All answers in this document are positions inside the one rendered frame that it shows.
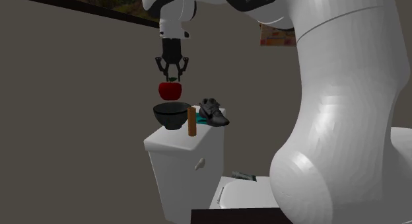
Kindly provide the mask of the red apple with green leaf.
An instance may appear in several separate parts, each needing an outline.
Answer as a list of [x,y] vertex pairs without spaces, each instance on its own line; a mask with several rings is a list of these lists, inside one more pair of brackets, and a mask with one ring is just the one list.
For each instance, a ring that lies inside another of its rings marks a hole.
[[163,100],[178,100],[182,95],[182,85],[177,77],[171,77],[158,85],[158,93]]

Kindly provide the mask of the black bowl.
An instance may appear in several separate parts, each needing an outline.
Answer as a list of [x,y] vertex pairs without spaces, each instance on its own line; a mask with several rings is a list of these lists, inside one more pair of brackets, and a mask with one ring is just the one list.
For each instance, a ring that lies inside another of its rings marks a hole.
[[167,130],[178,130],[188,119],[188,108],[185,102],[164,102],[153,107],[156,120]]

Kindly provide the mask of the grey tube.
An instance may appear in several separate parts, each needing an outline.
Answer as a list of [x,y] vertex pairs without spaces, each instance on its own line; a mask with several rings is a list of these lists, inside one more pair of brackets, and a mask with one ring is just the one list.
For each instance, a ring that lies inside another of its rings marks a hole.
[[243,172],[232,171],[232,177],[240,180],[250,180],[250,181],[257,181],[257,177],[252,174],[246,174]]

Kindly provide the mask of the brown cylinder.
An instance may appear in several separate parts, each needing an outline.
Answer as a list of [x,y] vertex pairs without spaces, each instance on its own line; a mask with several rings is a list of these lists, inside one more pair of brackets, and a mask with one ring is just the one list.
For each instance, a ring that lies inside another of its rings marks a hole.
[[189,107],[188,108],[188,135],[190,137],[194,137],[197,135],[197,122],[196,122],[196,108]]

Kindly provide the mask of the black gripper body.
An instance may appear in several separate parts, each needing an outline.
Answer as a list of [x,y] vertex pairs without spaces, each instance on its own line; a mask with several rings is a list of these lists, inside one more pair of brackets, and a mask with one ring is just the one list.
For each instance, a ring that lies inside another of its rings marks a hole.
[[162,39],[162,59],[169,64],[179,64],[183,55],[181,52],[181,40],[178,38]]

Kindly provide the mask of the colourful wall picture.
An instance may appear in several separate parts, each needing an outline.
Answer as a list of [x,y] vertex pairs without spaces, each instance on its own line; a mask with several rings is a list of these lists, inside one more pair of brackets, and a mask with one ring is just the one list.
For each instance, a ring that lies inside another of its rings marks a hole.
[[294,29],[281,30],[260,24],[260,46],[296,47]]

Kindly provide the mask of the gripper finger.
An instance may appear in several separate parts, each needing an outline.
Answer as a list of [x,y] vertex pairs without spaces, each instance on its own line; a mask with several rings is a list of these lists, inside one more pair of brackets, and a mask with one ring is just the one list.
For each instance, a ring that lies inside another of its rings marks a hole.
[[188,57],[183,57],[182,58],[183,63],[177,63],[176,68],[178,70],[178,81],[181,81],[181,76],[183,75],[183,72],[186,71],[189,63],[189,58]]
[[165,65],[162,65],[161,57],[155,57],[155,61],[156,61],[159,71],[163,73],[163,75],[166,77],[166,81],[169,82],[168,69],[170,67],[170,64],[166,62]]

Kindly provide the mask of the dark grey sneaker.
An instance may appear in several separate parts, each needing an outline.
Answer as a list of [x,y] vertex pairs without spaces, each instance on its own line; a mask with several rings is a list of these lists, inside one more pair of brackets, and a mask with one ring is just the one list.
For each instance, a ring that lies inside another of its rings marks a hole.
[[229,125],[230,121],[220,111],[220,104],[214,98],[204,98],[199,106],[199,115],[206,119],[208,125],[213,127]]

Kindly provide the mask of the white toilet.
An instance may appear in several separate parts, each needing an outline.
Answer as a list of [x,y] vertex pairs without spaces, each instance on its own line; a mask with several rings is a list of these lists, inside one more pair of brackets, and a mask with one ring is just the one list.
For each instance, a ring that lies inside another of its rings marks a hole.
[[223,127],[197,124],[197,135],[190,137],[187,121],[178,130],[161,126],[144,140],[167,221],[195,224],[195,212],[208,209],[278,207],[268,177],[254,182],[223,176]]

